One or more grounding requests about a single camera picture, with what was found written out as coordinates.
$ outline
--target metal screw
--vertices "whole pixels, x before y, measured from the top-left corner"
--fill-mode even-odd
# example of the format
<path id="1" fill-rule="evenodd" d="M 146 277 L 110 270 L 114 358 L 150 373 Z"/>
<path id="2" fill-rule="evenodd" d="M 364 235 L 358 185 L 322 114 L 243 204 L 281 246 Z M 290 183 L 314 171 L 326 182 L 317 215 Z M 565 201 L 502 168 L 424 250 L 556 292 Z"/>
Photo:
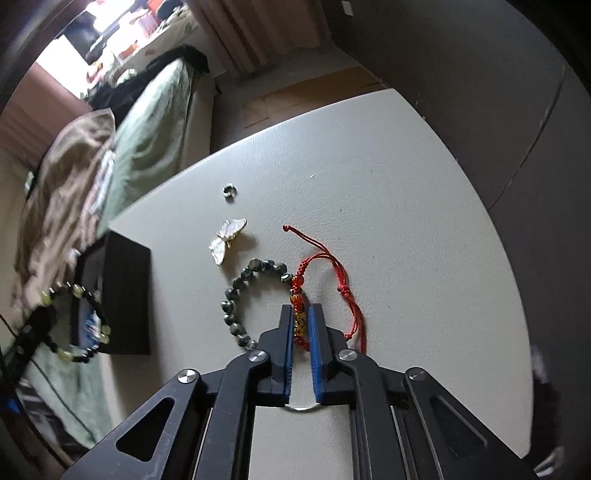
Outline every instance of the metal screw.
<path id="1" fill-rule="evenodd" d="M 181 383 L 191 383 L 197 379 L 198 373 L 195 370 L 186 368 L 177 374 L 177 380 Z"/>
<path id="2" fill-rule="evenodd" d="M 408 371 L 408 376 L 411 378 L 411 380 L 422 382 L 427 378 L 427 372 L 425 372 L 425 370 L 423 370 L 421 367 L 412 367 Z"/>
<path id="3" fill-rule="evenodd" d="M 345 362 L 351 362 L 357 358 L 357 352 L 350 348 L 346 348 L 339 352 L 339 358 Z"/>
<path id="4" fill-rule="evenodd" d="M 269 354 L 267 352 L 263 352 L 262 350 L 253 350 L 248 354 L 248 359 L 251 362 L 255 362 L 256 364 L 267 360 L 268 357 Z"/>

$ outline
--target blue gripper pad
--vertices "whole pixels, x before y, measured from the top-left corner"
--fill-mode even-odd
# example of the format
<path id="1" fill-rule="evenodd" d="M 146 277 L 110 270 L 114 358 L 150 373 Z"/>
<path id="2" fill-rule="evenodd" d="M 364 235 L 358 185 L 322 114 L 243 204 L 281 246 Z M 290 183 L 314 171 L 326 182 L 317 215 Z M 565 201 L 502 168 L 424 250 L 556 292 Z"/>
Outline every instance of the blue gripper pad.
<path id="1" fill-rule="evenodd" d="M 293 360 L 294 360 L 294 341 L 292 332 L 294 331 L 294 310 L 290 308 L 290 322 L 287 328 L 287 347 L 285 348 L 285 377 L 283 382 L 283 396 L 285 398 L 285 402 L 288 403 L 290 400 L 291 394 L 291 373 L 293 370 Z"/>
<path id="2" fill-rule="evenodd" d="M 318 342 L 318 332 L 316 330 L 316 318 L 314 318 L 314 309 L 308 309 L 308 340 L 310 341 L 310 365 L 312 367 L 312 384 L 314 385 L 314 395 L 316 401 L 322 403 L 324 397 L 324 384 L 322 381 L 322 356 L 320 354 L 320 345 Z"/>

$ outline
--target dark green beaded bracelet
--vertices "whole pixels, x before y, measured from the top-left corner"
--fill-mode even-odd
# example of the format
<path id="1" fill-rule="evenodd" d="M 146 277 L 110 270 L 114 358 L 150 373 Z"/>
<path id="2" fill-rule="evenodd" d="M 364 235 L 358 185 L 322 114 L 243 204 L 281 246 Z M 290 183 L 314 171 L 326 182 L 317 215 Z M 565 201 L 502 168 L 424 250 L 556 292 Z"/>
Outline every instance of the dark green beaded bracelet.
<path id="1" fill-rule="evenodd" d="M 230 327 L 230 333 L 236 337 L 236 343 L 238 343 L 238 346 L 244 347 L 247 350 L 256 350 L 258 342 L 251 339 L 251 336 L 247 334 L 244 325 L 239 323 L 236 319 L 234 302 L 239 298 L 240 291 L 246 287 L 247 282 L 255 277 L 255 272 L 276 275 L 289 288 L 291 288 L 291 279 L 293 278 L 293 275 L 287 272 L 287 265 L 284 263 L 276 264 L 273 260 L 259 260 L 258 258 L 253 258 L 248 262 L 248 266 L 242 269 L 240 276 L 232 279 L 232 286 L 225 291 L 226 300 L 221 303 L 222 310 L 225 313 L 223 319 L 226 325 Z"/>

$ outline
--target red cord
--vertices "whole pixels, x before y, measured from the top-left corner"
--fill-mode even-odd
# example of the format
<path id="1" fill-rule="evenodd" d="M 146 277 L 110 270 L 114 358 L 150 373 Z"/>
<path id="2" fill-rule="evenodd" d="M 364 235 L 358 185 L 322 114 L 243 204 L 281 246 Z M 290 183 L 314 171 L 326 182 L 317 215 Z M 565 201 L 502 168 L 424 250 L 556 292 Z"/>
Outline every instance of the red cord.
<path id="1" fill-rule="evenodd" d="M 283 231 L 294 232 L 302 240 L 322 250 L 321 253 L 314 254 L 302 260 L 300 266 L 297 269 L 297 273 L 293 278 L 292 287 L 294 289 L 298 289 L 304 283 L 304 273 L 306 272 L 306 268 L 308 268 L 308 265 L 310 265 L 310 262 L 312 262 L 312 260 L 314 260 L 315 258 L 326 258 L 327 260 L 330 260 L 333 268 L 335 269 L 336 276 L 339 280 L 339 286 L 337 287 L 337 291 L 345 299 L 347 305 L 349 305 L 349 308 L 351 309 L 351 313 L 353 314 L 351 330 L 349 333 L 345 333 L 345 339 L 351 340 L 353 338 L 353 335 L 357 331 L 359 331 L 359 350 L 361 351 L 361 353 L 365 353 L 367 349 L 365 319 L 363 318 L 363 313 L 361 312 L 359 305 L 357 305 L 357 302 L 355 302 L 355 299 L 353 298 L 353 294 L 351 293 L 351 290 L 348 285 L 347 271 L 345 270 L 343 264 L 339 262 L 336 259 L 336 257 L 332 253 L 330 253 L 329 249 L 326 248 L 323 244 L 321 244 L 318 240 L 315 240 L 312 237 L 305 235 L 304 233 L 300 232 L 297 228 L 294 228 L 291 225 L 284 225 Z"/>

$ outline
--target red bead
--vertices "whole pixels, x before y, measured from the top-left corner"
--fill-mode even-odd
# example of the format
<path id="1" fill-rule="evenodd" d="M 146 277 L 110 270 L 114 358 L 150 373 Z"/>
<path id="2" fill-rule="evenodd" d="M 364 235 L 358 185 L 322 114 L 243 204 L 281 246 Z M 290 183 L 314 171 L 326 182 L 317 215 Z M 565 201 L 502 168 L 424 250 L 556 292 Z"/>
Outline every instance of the red bead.
<path id="1" fill-rule="evenodd" d="M 301 287 L 304 284 L 304 277 L 296 275 L 291 279 L 291 286 L 293 288 Z"/>

